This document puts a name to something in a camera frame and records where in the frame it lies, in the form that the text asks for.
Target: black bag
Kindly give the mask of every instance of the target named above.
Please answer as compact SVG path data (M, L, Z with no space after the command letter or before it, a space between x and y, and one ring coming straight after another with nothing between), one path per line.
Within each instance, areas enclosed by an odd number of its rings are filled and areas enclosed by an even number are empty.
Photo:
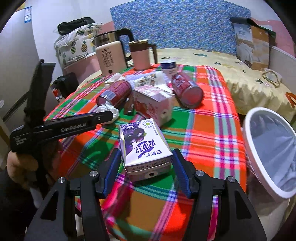
M67 98L70 94L76 91L79 83L75 73L58 77L52 84L56 89L60 90L62 96Z
M76 19L71 22L62 22L57 26L57 30L60 35L65 35L71 33L74 29L77 29L81 26L94 23L92 18L86 17L81 19Z

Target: white laundry basket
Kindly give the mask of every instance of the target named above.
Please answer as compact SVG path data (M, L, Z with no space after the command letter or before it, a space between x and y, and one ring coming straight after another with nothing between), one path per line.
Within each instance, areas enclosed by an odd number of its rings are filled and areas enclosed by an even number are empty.
M296 193L296 134L276 112L257 107L244 120L246 153L255 175L275 201Z

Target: electric kettle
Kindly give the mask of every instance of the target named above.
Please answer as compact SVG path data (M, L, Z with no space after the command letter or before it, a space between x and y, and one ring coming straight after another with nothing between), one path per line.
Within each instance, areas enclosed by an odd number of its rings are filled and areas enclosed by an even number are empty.
M127 62L131 60L131 55L126 57L124 53L123 44L119 40L119 36L122 35L127 35L130 41L134 41L133 33L128 28L99 34L93 40L103 76L113 75L128 68Z

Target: printed box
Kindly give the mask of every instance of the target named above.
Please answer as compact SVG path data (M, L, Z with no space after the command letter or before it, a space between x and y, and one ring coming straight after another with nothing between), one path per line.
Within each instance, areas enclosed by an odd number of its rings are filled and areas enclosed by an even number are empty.
M152 118L120 125L119 145L131 182L170 171L172 152Z
M135 87L133 90L135 110L145 118L153 118L162 126L172 118L175 95L151 85Z
M237 58L251 69L263 71L269 66L269 36L264 29L233 23Z

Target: red can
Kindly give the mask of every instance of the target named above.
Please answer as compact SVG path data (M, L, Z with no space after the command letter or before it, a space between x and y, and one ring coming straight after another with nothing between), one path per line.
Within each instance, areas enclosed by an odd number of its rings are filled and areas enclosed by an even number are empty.
M172 86L180 102L189 109L198 107L203 99L203 90L185 73L172 77Z
M100 94L96 99L96 103L98 106L100 106L108 101L115 108L117 108L131 94L131 91L132 88L129 82L125 80L119 80L112 84L102 94Z

